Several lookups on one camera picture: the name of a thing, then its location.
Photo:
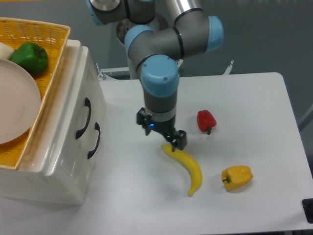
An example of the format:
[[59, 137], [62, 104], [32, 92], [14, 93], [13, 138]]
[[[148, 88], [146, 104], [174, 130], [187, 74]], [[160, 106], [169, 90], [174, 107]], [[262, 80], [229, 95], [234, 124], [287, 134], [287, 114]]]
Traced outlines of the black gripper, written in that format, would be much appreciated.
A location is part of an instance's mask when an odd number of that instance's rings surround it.
[[145, 135], [151, 131], [161, 134], [170, 143], [172, 152], [183, 150], [187, 145], [187, 133], [175, 130], [175, 119], [176, 115], [172, 115], [164, 120], [161, 113], [149, 112], [143, 107], [136, 114], [136, 123], [145, 130]]

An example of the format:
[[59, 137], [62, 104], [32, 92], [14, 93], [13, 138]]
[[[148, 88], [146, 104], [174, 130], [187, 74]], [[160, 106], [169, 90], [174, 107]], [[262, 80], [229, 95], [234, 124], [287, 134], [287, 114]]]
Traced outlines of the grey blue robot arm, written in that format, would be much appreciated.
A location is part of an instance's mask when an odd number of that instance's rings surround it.
[[204, 13], [197, 0], [168, 0], [173, 27], [154, 30], [153, 0], [89, 0], [87, 6], [96, 24], [129, 20], [126, 55], [139, 79], [145, 106], [136, 122], [146, 134], [160, 133], [173, 150], [182, 150], [187, 134], [175, 129], [179, 69], [177, 62], [222, 46], [224, 28], [216, 16]]

